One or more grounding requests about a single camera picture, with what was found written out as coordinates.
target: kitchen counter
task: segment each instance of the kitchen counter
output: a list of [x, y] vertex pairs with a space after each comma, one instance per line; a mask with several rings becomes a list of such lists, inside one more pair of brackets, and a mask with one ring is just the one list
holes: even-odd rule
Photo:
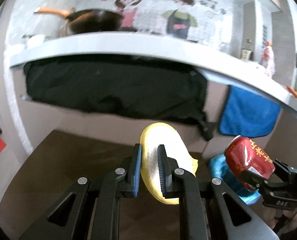
[[297, 117], [297, 99], [261, 71], [226, 53], [171, 37], [125, 32], [72, 35], [11, 56], [10, 67], [18, 69], [29, 61], [74, 54], [124, 54], [183, 62], [195, 66], [210, 80], [263, 95]]

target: blue gripper pad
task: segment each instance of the blue gripper pad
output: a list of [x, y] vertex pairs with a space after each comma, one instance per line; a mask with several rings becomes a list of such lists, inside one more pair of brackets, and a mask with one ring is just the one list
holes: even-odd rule
[[138, 193], [141, 162], [142, 162], [142, 146], [140, 145], [139, 148], [138, 148], [136, 169], [135, 169], [135, 175], [134, 175], [134, 187], [133, 187], [134, 188], [133, 189], [133, 196], [134, 197], [137, 197], [137, 193]]

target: metal screw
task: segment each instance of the metal screw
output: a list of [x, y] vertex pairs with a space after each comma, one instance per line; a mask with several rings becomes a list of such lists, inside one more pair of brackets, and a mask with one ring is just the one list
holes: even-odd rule
[[176, 169], [176, 170], [175, 170], [175, 173], [176, 173], [177, 175], [183, 175], [183, 174], [184, 174], [184, 170], [183, 170], [183, 169]]
[[87, 178], [81, 177], [81, 178], [78, 179], [77, 182], [78, 182], [78, 184], [85, 184], [87, 182]]
[[115, 173], [118, 174], [118, 175], [122, 175], [122, 174], [124, 174], [124, 172], [125, 172], [125, 170], [123, 168], [117, 168], [115, 170]]
[[221, 179], [219, 179], [219, 178], [213, 178], [213, 179], [212, 179], [212, 183], [213, 183], [214, 185], [220, 185], [220, 184], [222, 183], [222, 181], [221, 181]]

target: sponge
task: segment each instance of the sponge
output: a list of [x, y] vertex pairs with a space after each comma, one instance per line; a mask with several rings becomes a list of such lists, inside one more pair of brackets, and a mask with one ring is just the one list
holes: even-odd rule
[[176, 159], [178, 167], [195, 175], [198, 161], [193, 159], [177, 131], [166, 123], [153, 123], [142, 132], [140, 144], [142, 146], [141, 175], [149, 192], [165, 204], [178, 204], [178, 198], [165, 199], [161, 192], [158, 170], [157, 148], [165, 146], [168, 157]]

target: frying pan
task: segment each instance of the frying pan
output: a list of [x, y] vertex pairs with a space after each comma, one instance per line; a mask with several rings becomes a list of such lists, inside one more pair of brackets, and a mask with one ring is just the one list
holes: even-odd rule
[[117, 31], [121, 26], [123, 16], [113, 11], [103, 9], [87, 9], [70, 11], [38, 7], [35, 14], [54, 14], [68, 20], [68, 26], [75, 34], [100, 31]]

